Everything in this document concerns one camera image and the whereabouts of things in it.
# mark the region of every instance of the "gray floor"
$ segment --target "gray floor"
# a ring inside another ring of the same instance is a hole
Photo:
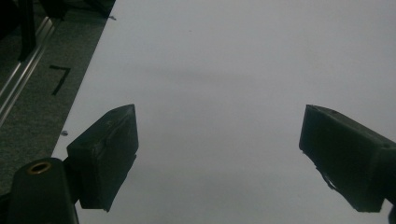
[[[105,24],[106,19],[97,12],[74,8],[57,27],[0,128],[0,195],[10,191],[12,176],[20,167],[51,155]],[[18,30],[0,40],[0,86],[17,64],[20,41]],[[53,92],[64,71],[51,69],[51,65],[70,68],[56,95]]]

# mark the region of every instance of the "white surface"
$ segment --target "white surface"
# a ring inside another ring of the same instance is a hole
[[[117,0],[54,157],[135,104],[140,148],[110,213],[80,223],[388,223],[298,148],[307,104],[396,140],[396,2]]]

